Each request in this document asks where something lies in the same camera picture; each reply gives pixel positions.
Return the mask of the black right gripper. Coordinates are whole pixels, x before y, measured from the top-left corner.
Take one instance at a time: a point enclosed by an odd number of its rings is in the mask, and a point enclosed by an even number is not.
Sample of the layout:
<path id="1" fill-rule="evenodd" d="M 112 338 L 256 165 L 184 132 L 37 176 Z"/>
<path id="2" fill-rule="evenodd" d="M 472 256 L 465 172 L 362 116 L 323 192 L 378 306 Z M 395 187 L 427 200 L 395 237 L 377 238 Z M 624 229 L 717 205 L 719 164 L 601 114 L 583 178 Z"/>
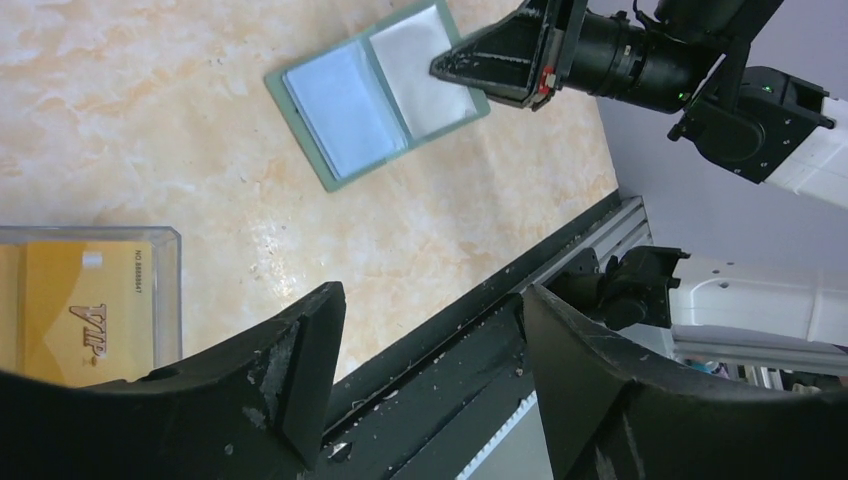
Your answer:
<path id="1" fill-rule="evenodd" d="M 437 56 L 429 73 L 482 91 L 494 102 L 537 111 L 563 88 L 672 114 L 696 93 L 719 57 L 634 10 L 611 16 L 585 1 L 523 1 L 503 20 Z M 534 62 L 539 40 L 547 49 Z"/>

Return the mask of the clear plastic card box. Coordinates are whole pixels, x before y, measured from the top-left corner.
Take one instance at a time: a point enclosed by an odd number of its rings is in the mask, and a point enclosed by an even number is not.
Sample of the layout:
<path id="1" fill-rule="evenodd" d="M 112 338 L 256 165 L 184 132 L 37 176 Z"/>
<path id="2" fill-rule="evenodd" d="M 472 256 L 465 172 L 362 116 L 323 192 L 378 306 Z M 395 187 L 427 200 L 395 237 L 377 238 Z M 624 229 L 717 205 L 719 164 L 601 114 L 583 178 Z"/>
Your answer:
<path id="1" fill-rule="evenodd" d="M 181 246 L 165 226 L 2 227 L 2 372 L 86 387 L 180 360 Z"/>

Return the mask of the gold VIP credit card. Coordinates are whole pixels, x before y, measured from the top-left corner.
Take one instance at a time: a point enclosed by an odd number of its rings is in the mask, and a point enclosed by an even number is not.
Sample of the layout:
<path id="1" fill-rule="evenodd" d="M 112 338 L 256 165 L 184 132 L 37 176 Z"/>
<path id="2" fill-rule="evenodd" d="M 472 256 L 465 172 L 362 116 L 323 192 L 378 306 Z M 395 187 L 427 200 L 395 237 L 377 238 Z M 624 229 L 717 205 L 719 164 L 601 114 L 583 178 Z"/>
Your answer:
<path id="1" fill-rule="evenodd" d="M 2 245 L 2 370 L 70 387 L 146 375 L 152 260 L 143 241 Z"/>

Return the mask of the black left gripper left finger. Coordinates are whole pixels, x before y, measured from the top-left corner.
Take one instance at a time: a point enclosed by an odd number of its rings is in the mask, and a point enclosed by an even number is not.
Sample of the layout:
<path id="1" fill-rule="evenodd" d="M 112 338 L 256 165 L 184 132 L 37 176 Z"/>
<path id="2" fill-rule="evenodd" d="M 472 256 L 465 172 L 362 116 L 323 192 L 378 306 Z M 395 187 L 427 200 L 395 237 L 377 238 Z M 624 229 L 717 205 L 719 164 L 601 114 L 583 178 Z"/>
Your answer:
<path id="1" fill-rule="evenodd" d="M 5 479 L 296 479 L 315 467 L 340 352 L 343 286 L 134 381 L 1 377 Z"/>

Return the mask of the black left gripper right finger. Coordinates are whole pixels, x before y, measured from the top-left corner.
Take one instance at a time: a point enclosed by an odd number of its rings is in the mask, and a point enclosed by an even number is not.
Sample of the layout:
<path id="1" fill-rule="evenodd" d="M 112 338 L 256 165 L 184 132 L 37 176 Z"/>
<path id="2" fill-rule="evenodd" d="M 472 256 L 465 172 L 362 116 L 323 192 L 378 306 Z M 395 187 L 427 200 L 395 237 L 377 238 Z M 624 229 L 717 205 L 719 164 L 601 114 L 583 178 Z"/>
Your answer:
<path id="1" fill-rule="evenodd" d="M 556 478 L 846 477 L 845 391 L 777 391 L 697 371 L 539 286 L 523 307 Z"/>

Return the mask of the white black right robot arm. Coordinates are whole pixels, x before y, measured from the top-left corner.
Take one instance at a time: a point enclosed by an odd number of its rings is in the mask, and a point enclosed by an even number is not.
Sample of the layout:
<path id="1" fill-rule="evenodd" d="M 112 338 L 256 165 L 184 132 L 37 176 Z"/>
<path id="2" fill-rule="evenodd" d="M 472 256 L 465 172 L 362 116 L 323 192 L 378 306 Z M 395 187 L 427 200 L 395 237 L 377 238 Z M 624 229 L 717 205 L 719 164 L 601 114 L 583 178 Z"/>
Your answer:
<path id="1" fill-rule="evenodd" d="M 755 184 L 847 204 L 847 104 L 819 85 L 752 66 L 775 1 L 661 1 L 610 16 L 584 1 L 526 1 L 438 54 L 437 79 L 537 110 L 570 88 L 677 114 L 668 132 Z M 640 246 L 550 291 L 612 330 L 711 327 L 847 346 L 847 280 L 720 265 Z"/>

